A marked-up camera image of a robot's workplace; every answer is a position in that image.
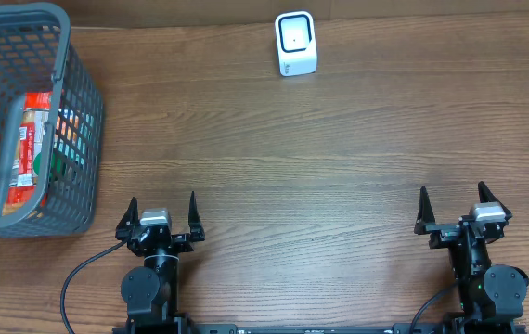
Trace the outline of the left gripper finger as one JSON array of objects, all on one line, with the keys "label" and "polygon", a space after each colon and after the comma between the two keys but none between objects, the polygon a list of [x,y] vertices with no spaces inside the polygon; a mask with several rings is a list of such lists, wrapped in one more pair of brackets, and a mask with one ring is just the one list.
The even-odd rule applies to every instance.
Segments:
[{"label": "left gripper finger", "polygon": [[132,197],[129,206],[123,215],[121,221],[115,229],[117,240],[128,240],[131,238],[135,227],[139,225],[138,203],[136,197]]},{"label": "left gripper finger", "polygon": [[200,214],[197,206],[195,192],[191,192],[188,209],[188,226],[190,238],[193,242],[204,241],[205,231],[201,223]]}]

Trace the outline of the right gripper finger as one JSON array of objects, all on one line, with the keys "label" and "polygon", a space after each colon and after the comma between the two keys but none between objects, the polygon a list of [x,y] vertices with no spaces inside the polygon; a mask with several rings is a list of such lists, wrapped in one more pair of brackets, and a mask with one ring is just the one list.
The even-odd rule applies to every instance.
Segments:
[{"label": "right gripper finger", "polygon": [[484,181],[478,183],[478,193],[481,203],[495,202],[502,208],[506,218],[512,217],[512,212],[493,194]]},{"label": "right gripper finger", "polygon": [[435,224],[436,222],[429,194],[427,188],[423,186],[419,193],[419,209],[414,226],[414,233],[417,235],[429,234]]}]

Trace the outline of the teal tissue packet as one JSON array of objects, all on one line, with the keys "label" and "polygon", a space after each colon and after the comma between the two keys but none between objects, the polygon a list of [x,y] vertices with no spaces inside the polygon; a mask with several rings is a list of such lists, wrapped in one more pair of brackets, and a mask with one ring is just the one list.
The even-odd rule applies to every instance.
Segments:
[{"label": "teal tissue packet", "polygon": [[85,165],[88,152],[87,141],[90,140],[94,118],[85,114],[80,118],[73,110],[59,109],[54,148],[78,165]]}]

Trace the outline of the red snack package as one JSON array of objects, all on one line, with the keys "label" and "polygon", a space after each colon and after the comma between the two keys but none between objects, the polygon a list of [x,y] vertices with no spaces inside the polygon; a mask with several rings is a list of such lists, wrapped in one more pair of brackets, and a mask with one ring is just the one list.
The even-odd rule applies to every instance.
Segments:
[{"label": "red snack package", "polygon": [[3,215],[20,209],[35,192],[51,96],[51,92],[27,93],[25,96]]}]

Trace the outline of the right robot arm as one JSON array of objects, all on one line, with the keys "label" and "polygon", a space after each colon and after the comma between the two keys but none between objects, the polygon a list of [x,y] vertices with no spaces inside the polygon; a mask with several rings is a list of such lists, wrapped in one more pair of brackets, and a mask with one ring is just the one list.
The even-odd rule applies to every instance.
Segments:
[{"label": "right robot arm", "polygon": [[[505,236],[512,212],[488,186],[478,183],[479,202],[455,223],[438,224],[428,191],[419,192],[414,226],[417,235],[430,237],[431,249],[447,249],[455,281],[426,301],[410,323],[410,333],[524,333],[514,321],[523,315],[529,276],[520,268],[493,264],[487,246]],[[435,325],[420,326],[423,313],[448,292],[456,290],[461,310],[446,313]]]}]

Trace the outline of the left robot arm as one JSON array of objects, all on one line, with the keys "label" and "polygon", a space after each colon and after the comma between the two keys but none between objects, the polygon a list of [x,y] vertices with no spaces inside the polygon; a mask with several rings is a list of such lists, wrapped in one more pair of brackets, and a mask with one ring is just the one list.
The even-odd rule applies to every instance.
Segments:
[{"label": "left robot arm", "polygon": [[121,295],[127,306],[127,319],[113,334],[196,334],[190,317],[178,311],[179,262],[182,253],[194,251],[194,244],[205,239],[196,203],[189,200],[186,233],[172,232],[172,219],[165,208],[138,210],[132,198],[116,227],[115,237],[127,249],[143,259],[129,271],[121,283]]}]

